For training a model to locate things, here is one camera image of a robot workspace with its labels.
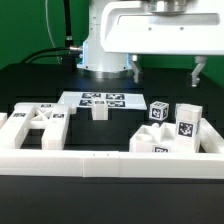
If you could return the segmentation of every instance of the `white block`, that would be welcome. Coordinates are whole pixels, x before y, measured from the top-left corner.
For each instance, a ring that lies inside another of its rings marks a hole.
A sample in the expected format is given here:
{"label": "white block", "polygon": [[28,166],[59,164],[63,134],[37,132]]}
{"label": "white block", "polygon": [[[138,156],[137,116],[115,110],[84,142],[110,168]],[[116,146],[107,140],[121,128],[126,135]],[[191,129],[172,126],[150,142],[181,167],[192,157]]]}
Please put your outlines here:
{"label": "white block", "polygon": [[83,177],[118,177],[119,152],[89,152],[83,159]]}
{"label": "white block", "polygon": [[83,176],[83,152],[0,150],[1,175]]}
{"label": "white block", "polygon": [[108,105],[106,100],[92,99],[93,120],[108,120]]}
{"label": "white block", "polygon": [[55,105],[42,136],[42,149],[62,150],[69,123],[69,106]]}
{"label": "white block", "polygon": [[0,113],[0,129],[3,127],[7,121],[7,113]]}
{"label": "white block", "polygon": [[169,104],[156,101],[150,104],[149,118],[163,121],[168,117]]}
{"label": "white block", "polygon": [[1,149],[19,149],[29,131],[29,120],[34,116],[33,105],[20,105],[0,130]]}
{"label": "white block", "polygon": [[120,178],[224,178],[224,157],[207,153],[120,153]]}
{"label": "white block", "polygon": [[172,152],[175,124],[142,125],[130,139],[130,152]]}
{"label": "white block", "polygon": [[190,104],[181,104],[177,109],[177,120],[198,123],[201,119],[202,107]]}

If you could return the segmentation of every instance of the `cube with marker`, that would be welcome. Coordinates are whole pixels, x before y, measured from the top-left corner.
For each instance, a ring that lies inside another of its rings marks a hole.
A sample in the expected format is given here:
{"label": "cube with marker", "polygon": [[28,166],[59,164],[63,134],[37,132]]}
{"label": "cube with marker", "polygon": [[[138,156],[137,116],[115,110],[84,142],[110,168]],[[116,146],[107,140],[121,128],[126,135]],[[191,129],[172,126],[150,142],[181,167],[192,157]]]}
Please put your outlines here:
{"label": "cube with marker", "polygon": [[156,101],[150,104],[149,118],[153,120],[163,121],[168,117],[169,104]]}
{"label": "cube with marker", "polygon": [[200,146],[198,131],[201,115],[201,106],[181,104],[178,107],[174,148],[186,152],[198,152]]}

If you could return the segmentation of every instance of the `white cube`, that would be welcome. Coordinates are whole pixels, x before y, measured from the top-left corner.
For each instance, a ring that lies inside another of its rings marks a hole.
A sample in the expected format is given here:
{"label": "white cube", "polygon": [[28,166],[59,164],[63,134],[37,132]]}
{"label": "white cube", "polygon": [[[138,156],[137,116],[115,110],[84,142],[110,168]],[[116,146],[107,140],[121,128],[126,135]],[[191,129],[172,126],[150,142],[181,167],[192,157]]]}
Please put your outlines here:
{"label": "white cube", "polygon": [[108,120],[108,105],[105,100],[93,99],[92,117],[93,120]]}
{"label": "white cube", "polygon": [[168,117],[169,104],[156,101],[150,104],[149,118],[163,121]]}

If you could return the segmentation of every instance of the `white bracket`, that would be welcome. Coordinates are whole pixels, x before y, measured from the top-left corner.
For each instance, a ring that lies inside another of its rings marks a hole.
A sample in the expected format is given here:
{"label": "white bracket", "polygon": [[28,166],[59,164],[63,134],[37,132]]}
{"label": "white bracket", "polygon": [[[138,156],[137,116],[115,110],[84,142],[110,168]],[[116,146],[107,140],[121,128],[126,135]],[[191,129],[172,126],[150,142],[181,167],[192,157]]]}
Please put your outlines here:
{"label": "white bracket", "polygon": [[19,149],[30,129],[45,129],[42,149],[62,150],[70,108],[51,103],[18,103],[0,130],[1,149]]}

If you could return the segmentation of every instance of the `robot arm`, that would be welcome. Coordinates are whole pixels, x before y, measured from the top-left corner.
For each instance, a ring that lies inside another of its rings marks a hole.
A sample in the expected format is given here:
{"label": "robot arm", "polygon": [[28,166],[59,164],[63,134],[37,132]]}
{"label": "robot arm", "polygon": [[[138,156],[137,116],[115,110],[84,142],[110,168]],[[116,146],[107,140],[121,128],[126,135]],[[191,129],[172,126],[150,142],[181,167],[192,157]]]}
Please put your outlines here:
{"label": "robot arm", "polygon": [[224,55],[222,0],[149,0],[109,3],[102,14],[106,52],[196,55],[191,85],[208,55]]}

